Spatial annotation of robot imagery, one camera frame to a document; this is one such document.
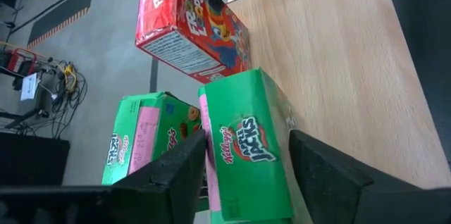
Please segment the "red cart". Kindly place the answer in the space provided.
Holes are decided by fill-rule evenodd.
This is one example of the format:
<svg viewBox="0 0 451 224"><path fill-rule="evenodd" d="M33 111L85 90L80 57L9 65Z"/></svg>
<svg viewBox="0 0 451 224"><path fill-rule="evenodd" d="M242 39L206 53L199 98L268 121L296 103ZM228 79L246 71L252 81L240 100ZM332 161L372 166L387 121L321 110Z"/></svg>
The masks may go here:
<svg viewBox="0 0 451 224"><path fill-rule="evenodd" d="M37 54L26 49L17 48L14 50L7 50L6 55L9 55L6 64L6 68L9 71L22 76L28 76L35 73L38 59Z"/></svg>

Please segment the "wooden shelf with black frame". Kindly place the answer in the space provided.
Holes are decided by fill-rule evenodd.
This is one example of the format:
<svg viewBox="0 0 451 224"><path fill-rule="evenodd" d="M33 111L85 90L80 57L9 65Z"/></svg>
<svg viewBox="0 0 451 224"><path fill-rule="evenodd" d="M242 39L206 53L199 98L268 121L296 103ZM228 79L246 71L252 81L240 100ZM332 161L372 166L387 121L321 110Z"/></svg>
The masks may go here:
<svg viewBox="0 0 451 224"><path fill-rule="evenodd" d="M422 189L451 170L392 0L234 0L300 130ZM295 224L314 224L292 162Z"/></svg>

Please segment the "Froot Loops cereal box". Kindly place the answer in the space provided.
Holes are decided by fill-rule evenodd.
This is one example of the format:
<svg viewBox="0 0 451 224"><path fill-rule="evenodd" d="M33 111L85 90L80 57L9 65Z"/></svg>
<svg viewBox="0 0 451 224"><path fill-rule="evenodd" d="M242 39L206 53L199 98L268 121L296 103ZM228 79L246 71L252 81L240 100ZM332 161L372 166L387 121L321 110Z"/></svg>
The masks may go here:
<svg viewBox="0 0 451 224"><path fill-rule="evenodd" d="M249 70L249 32L223 0L140 0L135 45L201 83Z"/></svg>

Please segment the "white paper tag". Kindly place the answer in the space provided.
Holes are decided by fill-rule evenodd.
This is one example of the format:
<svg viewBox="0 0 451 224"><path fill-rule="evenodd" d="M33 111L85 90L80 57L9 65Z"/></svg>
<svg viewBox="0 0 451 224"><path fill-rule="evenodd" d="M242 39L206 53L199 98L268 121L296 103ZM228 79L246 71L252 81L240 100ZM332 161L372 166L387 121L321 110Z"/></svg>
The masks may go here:
<svg viewBox="0 0 451 224"><path fill-rule="evenodd" d="M20 100L25 101L34 99L39 85L38 73L33 73L23 78L22 87L20 91Z"/></svg>

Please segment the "Apple Jacks cereal box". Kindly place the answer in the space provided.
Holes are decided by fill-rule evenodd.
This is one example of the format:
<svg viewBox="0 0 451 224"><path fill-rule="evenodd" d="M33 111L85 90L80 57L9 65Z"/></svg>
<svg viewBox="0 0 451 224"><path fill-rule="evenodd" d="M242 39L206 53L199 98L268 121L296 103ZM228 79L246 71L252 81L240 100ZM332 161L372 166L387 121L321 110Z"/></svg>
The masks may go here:
<svg viewBox="0 0 451 224"><path fill-rule="evenodd" d="M262 69L199 89L211 224L293 224L288 139L297 121Z"/></svg>
<svg viewBox="0 0 451 224"><path fill-rule="evenodd" d="M200 129L200 110L169 92L123 97L101 183L112 185Z"/></svg>

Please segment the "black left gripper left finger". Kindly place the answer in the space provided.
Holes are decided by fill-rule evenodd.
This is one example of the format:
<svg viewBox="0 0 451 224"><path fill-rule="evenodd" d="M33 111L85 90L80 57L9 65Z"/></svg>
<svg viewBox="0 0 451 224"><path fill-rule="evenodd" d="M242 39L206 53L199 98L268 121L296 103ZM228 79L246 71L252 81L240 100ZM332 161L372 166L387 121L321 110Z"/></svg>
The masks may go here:
<svg viewBox="0 0 451 224"><path fill-rule="evenodd" d="M0 189L0 224L193 224L205 153L199 129L112 185Z"/></svg>

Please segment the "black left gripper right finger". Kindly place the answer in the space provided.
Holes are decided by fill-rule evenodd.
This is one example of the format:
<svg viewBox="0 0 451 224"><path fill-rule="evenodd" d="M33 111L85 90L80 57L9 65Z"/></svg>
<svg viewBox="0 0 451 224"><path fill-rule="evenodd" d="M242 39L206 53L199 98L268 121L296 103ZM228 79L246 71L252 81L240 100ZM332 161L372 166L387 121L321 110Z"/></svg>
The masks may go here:
<svg viewBox="0 0 451 224"><path fill-rule="evenodd" d="M300 130L289 151L314 224L451 224L451 187L416 187Z"/></svg>

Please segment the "black floor mat orange edge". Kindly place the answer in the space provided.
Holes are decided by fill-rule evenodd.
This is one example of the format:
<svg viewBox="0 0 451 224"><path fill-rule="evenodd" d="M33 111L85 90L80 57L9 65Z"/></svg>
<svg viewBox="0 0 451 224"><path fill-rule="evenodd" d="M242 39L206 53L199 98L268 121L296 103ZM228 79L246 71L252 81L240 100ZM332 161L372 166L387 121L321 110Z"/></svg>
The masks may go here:
<svg viewBox="0 0 451 224"><path fill-rule="evenodd" d="M40 42L56 34L89 12L92 0L65 0L56 8L34 22L27 48L31 49Z"/></svg>

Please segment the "black box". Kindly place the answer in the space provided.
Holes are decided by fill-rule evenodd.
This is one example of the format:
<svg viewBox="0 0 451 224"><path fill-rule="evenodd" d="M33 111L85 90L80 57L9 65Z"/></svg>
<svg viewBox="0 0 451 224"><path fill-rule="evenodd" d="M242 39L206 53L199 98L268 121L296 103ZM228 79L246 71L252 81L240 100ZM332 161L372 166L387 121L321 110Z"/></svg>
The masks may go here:
<svg viewBox="0 0 451 224"><path fill-rule="evenodd" d="M61 185L70 142L0 132L0 187Z"/></svg>

